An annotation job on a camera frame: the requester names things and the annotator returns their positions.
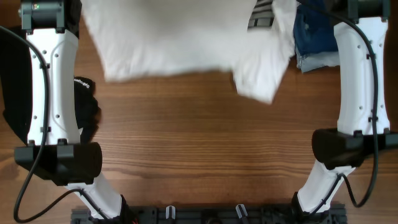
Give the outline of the white t-shirt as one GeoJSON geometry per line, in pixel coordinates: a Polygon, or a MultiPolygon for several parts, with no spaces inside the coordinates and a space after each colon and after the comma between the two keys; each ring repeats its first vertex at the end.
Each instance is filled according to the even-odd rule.
{"type": "Polygon", "coordinates": [[[249,27],[256,1],[83,0],[107,82],[221,70],[239,95],[272,103],[295,53],[297,2],[272,1],[270,27],[249,27]]]}

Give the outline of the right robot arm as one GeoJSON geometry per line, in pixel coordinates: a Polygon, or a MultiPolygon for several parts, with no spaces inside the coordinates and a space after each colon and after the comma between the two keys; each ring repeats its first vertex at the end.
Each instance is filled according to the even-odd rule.
{"type": "Polygon", "coordinates": [[[377,180],[379,153],[397,147],[384,97],[384,42],[391,14],[390,1],[345,1],[347,15],[301,5],[338,21],[334,36],[340,57],[341,104],[337,127],[312,135],[315,163],[304,186],[291,202],[290,221],[321,223],[331,217],[331,201],[345,184],[351,203],[361,208],[377,180]],[[356,200],[348,175],[368,157],[371,179],[364,197],[356,200]]]}

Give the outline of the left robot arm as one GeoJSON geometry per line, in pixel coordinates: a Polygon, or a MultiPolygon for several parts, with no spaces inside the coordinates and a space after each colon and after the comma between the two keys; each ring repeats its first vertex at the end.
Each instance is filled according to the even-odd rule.
{"type": "Polygon", "coordinates": [[[21,2],[22,41],[32,64],[32,118],[27,145],[14,158],[30,176],[76,194],[88,207],[87,223],[137,223],[102,174],[100,145],[81,142],[74,90],[80,14],[80,1],[21,2]]]}

